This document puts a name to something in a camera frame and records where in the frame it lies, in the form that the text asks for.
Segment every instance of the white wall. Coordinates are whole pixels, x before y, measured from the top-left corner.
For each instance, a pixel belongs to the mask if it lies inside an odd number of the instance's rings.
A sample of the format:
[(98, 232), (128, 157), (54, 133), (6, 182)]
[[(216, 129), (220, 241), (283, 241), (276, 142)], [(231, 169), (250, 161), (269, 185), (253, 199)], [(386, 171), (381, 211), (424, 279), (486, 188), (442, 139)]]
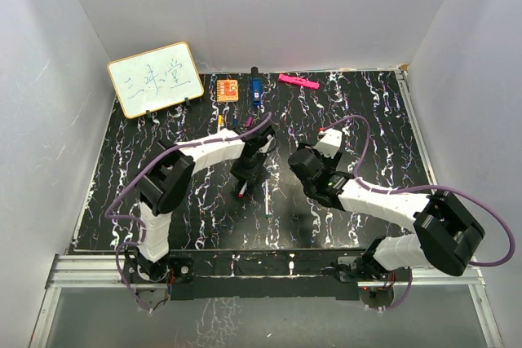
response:
[(0, 346), (26, 347), (86, 195), (113, 88), (78, 0), (0, 0)]
[[(522, 0), (445, 0), (410, 66), (409, 84), (421, 130), (441, 183), (487, 201), (522, 238)], [(481, 261), (507, 251), (494, 220)], [(522, 253), (483, 269), (506, 347), (519, 347)]]
[(111, 59), (176, 41), (199, 71), (409, 63), (443, 0), (80, 0)]

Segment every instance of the marble tabletop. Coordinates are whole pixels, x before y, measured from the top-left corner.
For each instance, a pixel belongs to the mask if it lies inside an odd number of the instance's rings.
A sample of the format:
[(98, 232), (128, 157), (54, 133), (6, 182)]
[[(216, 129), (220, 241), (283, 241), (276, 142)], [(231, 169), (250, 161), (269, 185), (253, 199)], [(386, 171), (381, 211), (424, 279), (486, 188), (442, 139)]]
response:
[[(418, 145), (393, 71), (291, 73), (318, 81), (310, 90), (277, 81), (277, 74), (261, 75), (263, 106), (252, 105), (250, 75), (203, 74), (205, 94), (191, 101), (129, 120), (116, 101), (95, 168), (81, 224), (69, 248), (75, 252), (111, 252), (124, 240), (137, 239), (128, 222), (103, 218), (104, 211), (156, 151), (157, 141), (167, 145), (198, 139), (217, 130), (217, 117), (225, 125), (234, 118), (259, 119), (272, 112), (276, 149), (265, 162), (259, 181), (246, 197), (237, 197), (232, 162), (210, 167), (193, 176), (182, 205), (172, 215), (171, 249), (331, 249), (364, 248), (376, 236), (398, 236), (400, 227), (357, 212), (326, 209), (308, 199), (287, 165), (299, 142), (315, 143), (320, 127), (348, 114), (360, 114), (371, 125), (371, 141), (360, 174), (372, 183), (408, 187), (427, 183)], [(240, 100), (217, 103), (216, 81), (238, 80)], [(340, 170), (351, 171), (365, 143), (360, 122), (339, 126), (344, 133)], [(270, 216), (265, 217), (262, 182), (269, 181)], [(138, 215), (136, 190), (118, 211)]]

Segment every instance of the small whiteboard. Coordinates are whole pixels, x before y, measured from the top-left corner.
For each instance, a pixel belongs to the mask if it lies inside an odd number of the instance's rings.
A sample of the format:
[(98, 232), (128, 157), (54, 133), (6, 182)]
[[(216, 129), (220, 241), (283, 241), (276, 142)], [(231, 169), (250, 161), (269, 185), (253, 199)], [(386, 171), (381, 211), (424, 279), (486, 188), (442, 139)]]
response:
[(107, 66), (127, 118), (143, 116), (203, 95), (203, 85), (186, 42), (178, 42)]

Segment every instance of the yellow pen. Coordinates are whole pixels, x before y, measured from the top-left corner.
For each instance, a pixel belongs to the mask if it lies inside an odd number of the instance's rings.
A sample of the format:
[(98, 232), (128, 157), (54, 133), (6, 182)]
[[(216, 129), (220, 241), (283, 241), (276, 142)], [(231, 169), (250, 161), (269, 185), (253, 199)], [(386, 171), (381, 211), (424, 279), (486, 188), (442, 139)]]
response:
[(223, 116), (218, 115), (218, 132), (221, 131), (221, 128), (223, 128), (224, 119)]

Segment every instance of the red object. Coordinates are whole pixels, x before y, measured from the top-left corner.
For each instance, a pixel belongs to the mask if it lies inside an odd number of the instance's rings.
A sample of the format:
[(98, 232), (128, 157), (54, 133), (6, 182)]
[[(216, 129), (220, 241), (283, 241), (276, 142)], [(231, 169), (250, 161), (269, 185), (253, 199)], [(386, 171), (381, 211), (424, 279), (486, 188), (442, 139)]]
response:
[(319, 82), (309, 81), (307, 79), (303, 79), (302, 77), (289, 77), (284, 73), (280, 73), (279, 81), (284, 81), (292, 85), (307, 87), (308, 89), (319, 90)]

